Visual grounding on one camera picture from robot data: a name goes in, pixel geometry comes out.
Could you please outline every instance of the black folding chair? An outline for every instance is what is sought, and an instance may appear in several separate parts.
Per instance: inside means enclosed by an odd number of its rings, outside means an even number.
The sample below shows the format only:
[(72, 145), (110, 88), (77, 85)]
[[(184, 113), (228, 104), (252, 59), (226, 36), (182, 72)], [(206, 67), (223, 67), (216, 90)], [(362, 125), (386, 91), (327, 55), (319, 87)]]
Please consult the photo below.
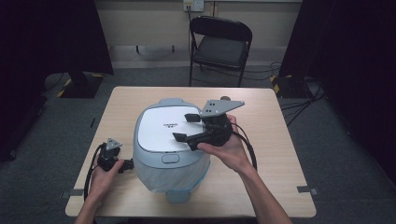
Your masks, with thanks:
[[(194, 63), (231, 71), (240, 71), (238, 87), (241, 86), (250, 50), (252, 33), (240, 21), (200, 16), (191, 20), (190, 82)], [(202, 35), (197, 45), (196, 35)]]

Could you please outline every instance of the chair seat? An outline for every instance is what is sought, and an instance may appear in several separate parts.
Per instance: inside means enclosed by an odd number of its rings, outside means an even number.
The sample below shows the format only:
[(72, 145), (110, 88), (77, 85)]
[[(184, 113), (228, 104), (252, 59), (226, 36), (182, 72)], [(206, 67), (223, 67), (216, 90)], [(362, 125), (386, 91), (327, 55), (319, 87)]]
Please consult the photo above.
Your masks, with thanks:
[(239, 68), (244, 64), (247, 47), (244, 41), (204, 36), (195, 51), (194, 60)]

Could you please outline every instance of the light wood tabletop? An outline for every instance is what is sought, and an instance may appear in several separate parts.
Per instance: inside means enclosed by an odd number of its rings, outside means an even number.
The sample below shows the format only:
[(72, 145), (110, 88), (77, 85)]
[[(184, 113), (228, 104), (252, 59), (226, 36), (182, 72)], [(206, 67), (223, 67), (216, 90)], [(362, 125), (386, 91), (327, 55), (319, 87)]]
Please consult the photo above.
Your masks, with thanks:
[[(112, 137), (122, 142), (119, 158), (131, 159), (134, 126), (139, 115), (164, 98), (181, 98), (203, 108), (209, 99), (229, 96), (245, 105), (230, 111), (245, 130), (257, 157), (259, 175), (290, 217), (313, 217), (316, 208), (306, 186), (304, 173), (273, 90), (244, 88), (117, 87), (92, 140), (75, 189), (83, 189), (96, 148)], [(170, 204), (164, 193), (149, 191), (134, 170), (119, 174), (97, 211), (99, 217), (255, 217), (239, 175), (218, 158), (211, 164), (201, 185), (186, 203)], [(82, 196), (71, 196), (65, 208), (76, 217)]]

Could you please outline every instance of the wall outlet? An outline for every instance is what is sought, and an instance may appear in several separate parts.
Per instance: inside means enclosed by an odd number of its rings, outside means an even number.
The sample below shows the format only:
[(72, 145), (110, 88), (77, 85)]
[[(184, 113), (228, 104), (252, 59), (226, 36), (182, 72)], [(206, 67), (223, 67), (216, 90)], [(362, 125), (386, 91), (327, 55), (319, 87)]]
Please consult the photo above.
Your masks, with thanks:
[(183, 10), (188, 11), (204, 11), (204, 0), (183, 0)]

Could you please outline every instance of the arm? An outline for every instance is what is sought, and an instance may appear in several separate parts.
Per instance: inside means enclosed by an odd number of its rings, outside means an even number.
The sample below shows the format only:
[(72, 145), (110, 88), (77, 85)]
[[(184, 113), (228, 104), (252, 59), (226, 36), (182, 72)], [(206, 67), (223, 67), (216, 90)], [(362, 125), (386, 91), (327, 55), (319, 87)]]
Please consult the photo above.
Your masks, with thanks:
[[(231, 123), (236, 123), (234, 116), (228, 115), (228, 119)], [(235, 125), (233, 125), (233, 130), (238, 132)], [(218, 157), (226, 166), (239, 174), (259, 223), (291, 223), (285, 210), (250, 164), (246, 151), (238, 137), (232, 135), (230, 140), (222, 147), (213, 147), (209, 144), (201, 143), (198, 148)]]
[(123, 163), (124, 160), (118, 160), (116, 164), (114, 164), (113, 168), (108, 172), (102, 170), (100, 167), (95, 168), (92, 173), (90, 193), (78, 213), (75, 224), (93, 223), (96, 210), (100, 206), (101, 201), (107, 192), (110, 190), (114, 176), (117, 174)]

